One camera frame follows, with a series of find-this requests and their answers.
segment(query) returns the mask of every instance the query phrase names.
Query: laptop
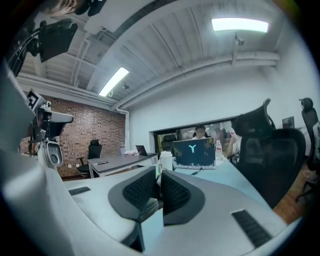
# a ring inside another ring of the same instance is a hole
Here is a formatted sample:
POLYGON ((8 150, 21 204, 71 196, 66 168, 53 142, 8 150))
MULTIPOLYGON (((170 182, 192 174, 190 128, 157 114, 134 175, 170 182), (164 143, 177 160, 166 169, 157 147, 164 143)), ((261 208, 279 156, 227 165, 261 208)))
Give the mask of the laptop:
POLYGON ((216 168, 215 141, 212 137, 174 141, 173 150, 177 168, 216 168))
POLYGON ((140 156, 149 157, 149 156, 155 155, 155 153, 147 153, 145 146, 143 145, 136 145, 135 147, 136 147, 136 150, 138 150, 138 154, 140 156))

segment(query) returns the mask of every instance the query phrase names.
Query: office chair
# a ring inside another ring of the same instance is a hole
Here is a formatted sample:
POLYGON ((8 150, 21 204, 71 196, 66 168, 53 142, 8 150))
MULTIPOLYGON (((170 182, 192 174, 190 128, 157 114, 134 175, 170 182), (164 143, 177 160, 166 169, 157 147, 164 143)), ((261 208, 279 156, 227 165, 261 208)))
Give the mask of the office chair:
POLYGON ((297 129, 276 129, 263 105, 240 115, 235 133, 242 136, 238 170, 274 208, 295 181, 306 151, 304 135, 297 129))
POLYGON ((243 137, 237 167, 274 208, 298 176, 305 151, 306 141, 301 131, 276 129, 268 138, 243 137))
MULTIPOLYGON (((100 158, 100 153, 102 150, 102 145, 99 144, 98 139, 93 139, 90 141, 88 159, 100 158)), ((77 160, 80 160, 81 166, 77 168, 80 175, 90 178, 89 164, 84 164, 84 157, 78 157, 77 160)))
POLYGON ((173 142, 175 142, 176 140, 177 138, 174 134, 165 135, 163 137, 163 141, 161 141, 162 151, 170 151, 174 156, 173 142))
MULTIPOLYGON (((318 160, 315 160, 316 134, 314 133, 314 126, 319 122, 318 115, 316 110, 314 109, 314 103, 312 99, 303 98, 303 99, 300 99, 300 101, 302 106, 302 111, 301 111, 302 118, 305 123, 306 129, 310 137, 310 142, 311 142, 311 148, 310 148, 310 152, 309 152, 306 164, 310 171, 316 171, 316 174, 319 175, 320 163, 318 160)), ((302 193, 295 198, 295 201, 298 202, 299 198, 313 194, 315 192, 315 187, 316 187, 316 184, 306 181, 303 185, 302 193), (311 189, 306 192, 303 192, 307 186, 311 187, 311 189)))

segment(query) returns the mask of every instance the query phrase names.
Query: window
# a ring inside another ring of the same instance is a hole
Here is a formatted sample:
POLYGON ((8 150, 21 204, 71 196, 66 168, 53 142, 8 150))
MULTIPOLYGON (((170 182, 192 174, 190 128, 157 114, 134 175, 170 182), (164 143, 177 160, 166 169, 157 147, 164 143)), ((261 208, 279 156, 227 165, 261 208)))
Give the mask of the window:
MULTIPOLYGON (((214 138, 214 142, 220 140, 222 144, 222 150, 226 151, 231 138, 230 128, 234 126, 236 117, 212 121, 209 123, 203 123, 205 127, 205 132, 209 137, 214 138)), ((162 131, 155 131, 155 152, 161 154, 162 152, 162 141, 165 135, 175 135, 178 141, 190 140, 194 137, 196 131, 196 125, 178 127, 175 129, 167 129, 162 131)))

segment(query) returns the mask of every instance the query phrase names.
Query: ceiling light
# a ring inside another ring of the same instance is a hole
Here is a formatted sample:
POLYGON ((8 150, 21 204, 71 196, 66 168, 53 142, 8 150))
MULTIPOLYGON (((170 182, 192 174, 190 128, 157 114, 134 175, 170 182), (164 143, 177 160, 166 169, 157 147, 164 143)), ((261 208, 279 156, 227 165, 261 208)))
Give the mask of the ceiling light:
POLYGON ((107 94, 119 83, 127 74, 129 73, 123 67, 120 67, 117 72, 111 77, 111 79, 106 83, 103 89, 100 91, 100 96, 107 96, 107 94))
POLYGON ((220 30, 252 30, 267 32, 269 24, 264 21, 249 18, 214 18, 212 19, 214 31, 220 30))

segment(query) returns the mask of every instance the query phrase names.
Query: bottle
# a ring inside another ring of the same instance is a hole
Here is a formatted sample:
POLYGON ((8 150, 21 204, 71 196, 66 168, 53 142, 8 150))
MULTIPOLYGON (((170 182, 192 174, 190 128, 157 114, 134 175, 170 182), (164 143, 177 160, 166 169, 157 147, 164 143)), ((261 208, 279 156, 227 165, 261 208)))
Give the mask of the bottle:
POLYGON ((230 132, 231 137, 235 137, 235 143, 233 145, 233 147, 235 147, 234 151, 238 151, 239 147, 238 147, 237 134, 236 134, 235 130, 232 127, 230 128, 229 132, 230 132))
POLYGON ((220 140, 217 140, 215 145, 215 159, 222 160, 222 158, 223 158, 222 145, 220 140))
POLYGON ((172 171, 172 153, 170 151, 162 151, 160 155, 161 168, 172 171))

